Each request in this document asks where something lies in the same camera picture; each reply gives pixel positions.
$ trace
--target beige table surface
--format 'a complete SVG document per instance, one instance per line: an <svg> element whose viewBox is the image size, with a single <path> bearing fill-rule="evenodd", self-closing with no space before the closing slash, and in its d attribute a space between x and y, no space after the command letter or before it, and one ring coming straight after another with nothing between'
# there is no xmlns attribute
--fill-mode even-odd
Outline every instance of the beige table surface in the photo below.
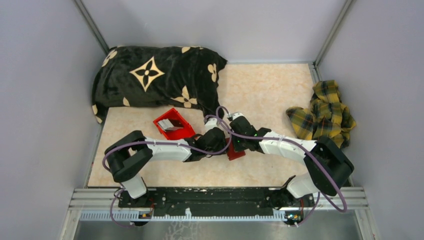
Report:
<svg viewBox="0 0 424 240"><path fill-rule="evenodd" d="M219 102L230 112L243 113L256 129L265 127L295 136L285 111L309 105L313 81L307 64L228 64L219 77ZM118 186L102 167L105 149L134 130L165 140L153 120L170 108L110 108L88 186ZM196 133L204 133L202 111L176 109ZM140 174L149 187L267 187L281 186L290 176L306 171L303 165L281 156L247 151L233 161L220 155L196 162L148 162Z"/></svg>

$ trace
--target open red box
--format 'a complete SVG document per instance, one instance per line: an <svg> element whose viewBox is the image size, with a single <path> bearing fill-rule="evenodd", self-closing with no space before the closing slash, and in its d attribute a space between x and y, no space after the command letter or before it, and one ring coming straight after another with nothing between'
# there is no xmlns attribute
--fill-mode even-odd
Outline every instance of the open red box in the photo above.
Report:
<svg viewBox="0 0 424 240"><path fill-rule="evenodd" d="M164 119L178 120L182 124L182 128L175 131L164 131L158 124L159 121ZM171 108L162 116L156 118L153 123L156 125L159 132L168 140L190 138L196 134L192 126L180 115L180 113L175 108Z"/></svg>

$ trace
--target black blanket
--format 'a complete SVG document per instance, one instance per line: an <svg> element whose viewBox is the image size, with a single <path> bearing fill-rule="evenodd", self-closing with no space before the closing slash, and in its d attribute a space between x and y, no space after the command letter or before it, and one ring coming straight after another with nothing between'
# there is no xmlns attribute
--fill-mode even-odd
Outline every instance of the black blanket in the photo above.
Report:
<svg viewBox="0 0 424 240"><path fill-rule="evenodd" d="M93 83L94 114L99 123L110 107L172 105L215 114L218 72L226 64L218 53L198 46L111 48Z"/></svg>

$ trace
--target yellow and green plaid fabric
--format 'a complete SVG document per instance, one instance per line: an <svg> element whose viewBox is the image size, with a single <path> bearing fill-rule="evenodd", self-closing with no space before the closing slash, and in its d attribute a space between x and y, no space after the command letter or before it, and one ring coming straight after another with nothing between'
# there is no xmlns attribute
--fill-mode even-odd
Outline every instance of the yellow and green plaid fabric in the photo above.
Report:
<svg viewBox="0 0 424 240"><path fill-rule="evenodd" d="M348 106L340 100L335 80L320 81L313 86L309 109L290 107L285 111L299 139L331 138L339 148L349 146L349 132L356 126Z"/></svg>

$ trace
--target folded blanket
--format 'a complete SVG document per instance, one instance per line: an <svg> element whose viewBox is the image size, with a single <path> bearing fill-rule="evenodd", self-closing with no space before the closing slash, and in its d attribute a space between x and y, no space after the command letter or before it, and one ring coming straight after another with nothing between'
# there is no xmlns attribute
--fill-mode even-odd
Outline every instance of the folded blanket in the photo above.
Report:
<svg viewBox="0 0 424 240"><path fill-rule="evenodd" d="M94 114L99 123L110 107L172 105L215 114L218 72L226 64L218 53L198 46L111 48L93 83Z"/></svg>
<svg viewBox="0 0 424 240"><path fill-rule="evenodd" d="M290 107L285 111L296 136L304 140L326 136L339 148L349 146L349 132L356 126L356 122L348 106L340 100L336 81L320 81L312 89L314 94L309 109Z"/></svg>

